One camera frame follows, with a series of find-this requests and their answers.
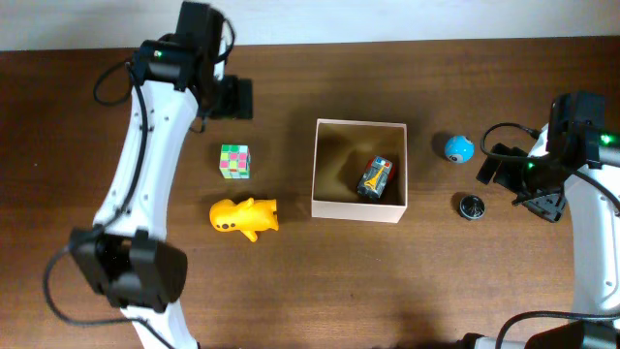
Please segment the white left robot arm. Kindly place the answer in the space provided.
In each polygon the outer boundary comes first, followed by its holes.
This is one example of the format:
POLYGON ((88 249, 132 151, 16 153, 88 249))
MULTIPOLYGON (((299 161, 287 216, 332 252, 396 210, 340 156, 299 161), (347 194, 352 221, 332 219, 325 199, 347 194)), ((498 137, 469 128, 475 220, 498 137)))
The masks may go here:
POLYGON ((194 121, 253 116, 251 81, 224 72, 234 40, 224 14, 185 1, 174 32, 124 63, 132 107, 119 163, 92 227, 74 229, 65 250, 145 348, 199 347, 180 302, 188 260, 166 242, 167 209, 194 121))

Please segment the red grey toy truck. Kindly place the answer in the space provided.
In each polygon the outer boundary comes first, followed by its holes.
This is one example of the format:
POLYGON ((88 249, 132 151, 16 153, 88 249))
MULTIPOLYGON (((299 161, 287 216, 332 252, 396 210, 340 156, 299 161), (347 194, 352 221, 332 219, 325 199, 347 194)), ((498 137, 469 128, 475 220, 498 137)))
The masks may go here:
POLYGON ((356 187, 357 193, 366 199, 379 201, 393 178, 394 164, 388 159, 375 156, 366 165, 356 187))

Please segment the yellow rubber animal toy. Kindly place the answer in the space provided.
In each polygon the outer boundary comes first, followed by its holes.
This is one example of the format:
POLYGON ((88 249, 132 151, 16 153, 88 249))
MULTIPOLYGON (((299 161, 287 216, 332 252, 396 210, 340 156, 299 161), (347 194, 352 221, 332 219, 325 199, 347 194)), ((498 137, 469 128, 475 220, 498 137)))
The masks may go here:
POLYGON ((277 201, 249 198, 236 204, 225 199, 210 208, 209 221, 218 232, 239 231, 251 242, 256 242, 259 232, 279 230, 277 201))

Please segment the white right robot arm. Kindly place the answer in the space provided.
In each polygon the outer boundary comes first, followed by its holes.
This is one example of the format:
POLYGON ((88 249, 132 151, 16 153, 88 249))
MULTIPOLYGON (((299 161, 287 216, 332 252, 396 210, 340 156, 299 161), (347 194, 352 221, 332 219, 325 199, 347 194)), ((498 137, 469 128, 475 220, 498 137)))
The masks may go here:
POLYGON ((479 182, 495 182, 555 223, 573 225, 571 311, 517 314, 494 337, 468 333, 461 348, 619 349, 619 136, 605 128, 605 98, 577 91, 556 97, 548 123, 527 128, 529 151, 502 143, 480 150, 479 182))

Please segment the blue white ball toy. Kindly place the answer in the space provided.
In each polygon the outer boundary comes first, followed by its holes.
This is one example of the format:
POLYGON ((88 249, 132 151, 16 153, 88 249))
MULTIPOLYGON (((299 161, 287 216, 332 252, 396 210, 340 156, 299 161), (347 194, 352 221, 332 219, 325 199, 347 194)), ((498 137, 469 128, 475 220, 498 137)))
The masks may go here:
POLYGON ((475 145, 466 136, 454 136, 447 141, 444 153, 452 163, 466 163, 474 157, 475 145))

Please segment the pastel rubik's cube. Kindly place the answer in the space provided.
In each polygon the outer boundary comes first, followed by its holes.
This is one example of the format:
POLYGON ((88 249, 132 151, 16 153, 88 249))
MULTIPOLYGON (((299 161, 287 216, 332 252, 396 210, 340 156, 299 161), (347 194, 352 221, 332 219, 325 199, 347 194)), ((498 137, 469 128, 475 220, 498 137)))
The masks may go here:
POLYGON ((251 154, 248 145, 226 144, 221 146, 219 170, 225 179, 249 179, 251 154))

